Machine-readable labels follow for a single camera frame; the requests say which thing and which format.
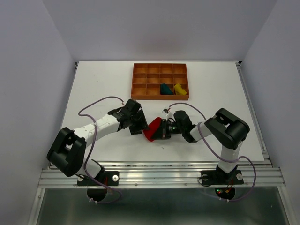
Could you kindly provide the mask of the teal sock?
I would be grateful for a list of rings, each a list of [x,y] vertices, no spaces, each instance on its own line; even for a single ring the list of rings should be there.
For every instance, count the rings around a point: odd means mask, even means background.
[[[160,85],[160,94],[161,95],[173,95],[173,91],[165,83]]]

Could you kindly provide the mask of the red sock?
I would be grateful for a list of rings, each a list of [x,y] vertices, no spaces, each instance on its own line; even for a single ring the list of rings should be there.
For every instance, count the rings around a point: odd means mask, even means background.
[[[143,134],[150,142],[154,140],[163,139],[163,129],[161,127],[162,118],[156,117],[149,125],[147,129],[143,130]]]

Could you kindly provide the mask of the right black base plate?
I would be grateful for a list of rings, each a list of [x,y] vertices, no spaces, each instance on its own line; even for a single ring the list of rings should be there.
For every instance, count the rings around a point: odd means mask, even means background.
[[[201,171],[200,180],[202,181],[202,184],[204,186],[244,184],[241,170],[233,170],[229,173],[225,173],[222,170],[205,170],[205,171]]]

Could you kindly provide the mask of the yellow bear sock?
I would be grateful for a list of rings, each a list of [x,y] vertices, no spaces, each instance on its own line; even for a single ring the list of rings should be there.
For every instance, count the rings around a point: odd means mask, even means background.
[[[188,94],[187,91],[185,91],[185,90],[182,88],[182,85],[179,84],[179,83],[176,84],[176,85],[174,86],[174,91],[175,91],[175,94],[176,94],[176,95],[185,96],[185,95]]]

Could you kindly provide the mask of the orange compartment tray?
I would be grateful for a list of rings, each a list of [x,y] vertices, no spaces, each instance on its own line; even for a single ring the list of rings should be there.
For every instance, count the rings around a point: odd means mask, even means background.
[[[167,84],[173,95],[161,95],[160,85]],[[176,95],[174,86],[181,84],[187,95]],[[189,100],[187,65],[183,63],[134,63],[131,98],[135,100]]]

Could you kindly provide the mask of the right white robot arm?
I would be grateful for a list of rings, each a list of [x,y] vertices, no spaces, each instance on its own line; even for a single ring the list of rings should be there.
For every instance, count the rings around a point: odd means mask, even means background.
[[[250,127],[245,121],[224,108],[197,125],[192,123],[185,111],[180,110],[172,118],[161,120],[158,130],[151,138],[163,140],[171,138],[172,135],[182,135],[188,143],[203,140],[208,144],[205,137],[214,136],[222,147],[220,156],[213,152],[219,158],[216,179],[226,183],[233,177],[232,171],[236,169],[240,147],[249,131]]]

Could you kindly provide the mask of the aluminium mounting rail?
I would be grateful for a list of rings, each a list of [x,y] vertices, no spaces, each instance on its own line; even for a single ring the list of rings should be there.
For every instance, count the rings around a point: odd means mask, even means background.
[[[214,162],[101,162],[107,171],[118,171],[118,188],[199,188],[202,171],[216,168]],[[280,168],[269,160],[254,167],[243,161],[238,168],[242,172],[245,187],[285,186]],[[39,188],[77,188],[77,177],[66,177],[54,166],[41,172]]]

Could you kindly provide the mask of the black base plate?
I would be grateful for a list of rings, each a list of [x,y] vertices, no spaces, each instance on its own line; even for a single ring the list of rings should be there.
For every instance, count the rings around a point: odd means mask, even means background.
[[[106,186],[118,186],[119,185],[119,171],[102,171],[94,179]],[[81,175],[77,177],[77,186],[88,187],[88,186],[98,186],[89,176]]]
[[[202,184],[204,186],[244,184],[241,170],[233,170],[229,173],[225,173],[222,170],[205,170],[205,171],[201,171],[200,180],[202,181]]]

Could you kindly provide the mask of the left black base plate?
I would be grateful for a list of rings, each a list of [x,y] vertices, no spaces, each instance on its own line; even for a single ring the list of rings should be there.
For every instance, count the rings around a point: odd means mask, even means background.
[[[118,186],[119,185],[119,171],[102,171],[94,179],[106,186]],[[88,186],[98,186],[89,176],[81,175],[77,177],[77,186],[88,187]]]

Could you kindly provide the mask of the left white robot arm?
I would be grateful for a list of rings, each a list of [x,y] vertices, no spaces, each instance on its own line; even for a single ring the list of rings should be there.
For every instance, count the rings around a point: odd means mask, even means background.
[[[78,114],[90,118],[92,122],[73,130],[68,127],[62,128],[46,158],[67,177],[73,175],[88,177],[93,184],[98,185],[104,181],[104,168],[90,158],[91,153],[85,153],[86,149],[94,148],[96,141],[106,135],[126,128],[129,128],[132,135],[140,134],[148,128],[148,124],[141,104],[132,99],[98,120],[89,114],[84,114],[83,111]]]

